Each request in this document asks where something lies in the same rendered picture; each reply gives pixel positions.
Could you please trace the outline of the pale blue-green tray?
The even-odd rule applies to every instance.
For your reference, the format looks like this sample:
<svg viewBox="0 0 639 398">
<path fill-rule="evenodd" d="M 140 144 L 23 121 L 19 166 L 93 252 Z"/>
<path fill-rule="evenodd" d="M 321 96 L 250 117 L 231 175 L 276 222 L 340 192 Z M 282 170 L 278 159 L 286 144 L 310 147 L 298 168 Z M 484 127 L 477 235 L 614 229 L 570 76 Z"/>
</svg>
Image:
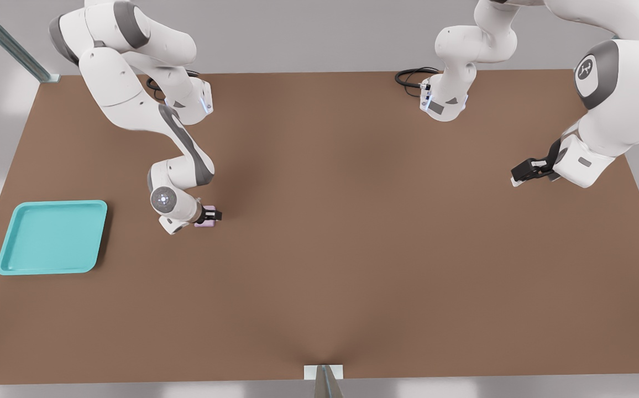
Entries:
<svg viewBox="0 0 639 398">
<path fill-rule="evenodd" d="M 12 212 L 0 275 L 84 274 L 94 268 L 108 206 L 104 201 L 22 202 Z"/>
</svg>

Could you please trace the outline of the silver frame post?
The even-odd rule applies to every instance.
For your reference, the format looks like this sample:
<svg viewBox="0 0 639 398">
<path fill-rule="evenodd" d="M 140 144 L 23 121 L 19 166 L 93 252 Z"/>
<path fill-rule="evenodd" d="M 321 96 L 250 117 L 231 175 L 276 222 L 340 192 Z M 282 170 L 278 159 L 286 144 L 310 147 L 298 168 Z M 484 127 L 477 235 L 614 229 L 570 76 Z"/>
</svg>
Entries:
<svg viewBox="0 0 639 398">
<path fill-rule="evenodd" d="M 39 83 L 57 83 L 60 75 L 52 75 L 35 60 L 21 44 L 0 25 L 0 46 L 21 66 L 24 67 Z"/>
<path fill-rule="evenodd" d="M 305 365 L 305 380 L 314 380 L 313 398 L 344 398 L 338 380 L 344 379 L 344 365 Z"/>
</svg>

